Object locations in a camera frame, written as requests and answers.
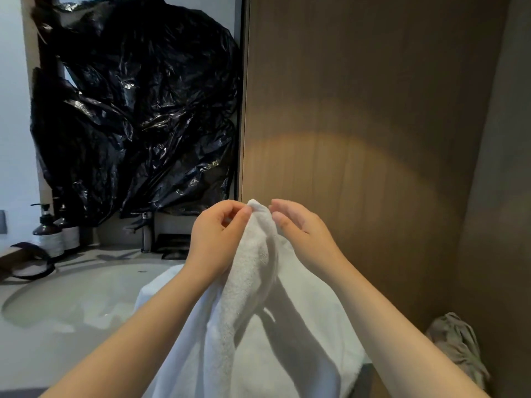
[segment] hand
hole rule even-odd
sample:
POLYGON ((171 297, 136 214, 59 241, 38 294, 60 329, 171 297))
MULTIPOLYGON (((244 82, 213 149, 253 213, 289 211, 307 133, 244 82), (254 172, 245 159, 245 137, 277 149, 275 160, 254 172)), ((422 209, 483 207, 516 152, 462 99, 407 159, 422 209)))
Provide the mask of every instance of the hand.
POLYGON ((203 211, 192 228, 185 267, 204 273, 210 282, 223 274, 232 264, 251 213, 250 206, 233 200, 203 211))
POLYGON ((299 261, 322 280, 334 267, 348 262, 317 214, 287 200, 271 200, 269 211, 299 261))

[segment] black strap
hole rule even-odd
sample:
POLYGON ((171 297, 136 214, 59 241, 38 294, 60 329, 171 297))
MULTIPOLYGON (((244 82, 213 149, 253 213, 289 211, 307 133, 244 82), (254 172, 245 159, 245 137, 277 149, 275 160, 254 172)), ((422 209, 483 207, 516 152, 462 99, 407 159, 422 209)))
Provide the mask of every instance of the black strap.
POLYGON ((36 281, 37 279, 44 278, 45 276, 48 276, 52 272, 55 271, 55 264, 54 261, 51 259, 50 255, 46 253, 45 250, 43 250, 41 247, 36 246, 32 243, 28 243, 27 241, 21 241, 20 243, 14 244, 11 247, 18 247, 22 250, 25 250, 31 254, 33 254, 34 257, 40 258, 43 261, 46 261, 46 269, 38 274, 35 275, 25 275, 25 276, 17 276, 11 274, 12 277, 17 279, 23 279, 24 281, 36 281))

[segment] crumpled fabric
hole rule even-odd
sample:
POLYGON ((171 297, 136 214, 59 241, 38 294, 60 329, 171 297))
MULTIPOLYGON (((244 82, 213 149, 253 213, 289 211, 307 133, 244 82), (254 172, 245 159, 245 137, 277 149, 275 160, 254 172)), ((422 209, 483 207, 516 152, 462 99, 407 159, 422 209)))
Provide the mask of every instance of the crumpled fabric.
POLYGON ((481 362, 480 347, 470 325, 455 313, 436 318, 426 336, 481 389, 486 388, 490 374, 481 362))
POLYGON ((197 215, 228 197, 241 79, 229 30, 164 0, 39 5, 32 17, 76 86, 37 69, 31 132, 79 224, 197 215))

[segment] left hand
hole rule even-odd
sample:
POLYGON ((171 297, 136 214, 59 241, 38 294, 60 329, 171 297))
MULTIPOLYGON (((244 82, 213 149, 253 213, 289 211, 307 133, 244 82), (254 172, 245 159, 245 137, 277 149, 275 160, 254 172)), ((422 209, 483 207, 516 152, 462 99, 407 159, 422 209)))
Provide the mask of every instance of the left hand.
POLYGON ((250 206, 233 200, 203 211, 192 228, 185 267, 201 271, 211 282, 223 274, 232 264, 251 213, 250 206))

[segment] wall outlet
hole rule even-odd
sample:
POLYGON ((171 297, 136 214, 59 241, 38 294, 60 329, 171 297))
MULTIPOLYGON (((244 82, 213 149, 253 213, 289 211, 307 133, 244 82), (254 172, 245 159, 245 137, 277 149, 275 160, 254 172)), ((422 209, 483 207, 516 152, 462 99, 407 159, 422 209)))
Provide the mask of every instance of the wall outlet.
POLYGON ((0 210, 0 234, 7 234, 7 222, 5 220, 4 210, 0 210))

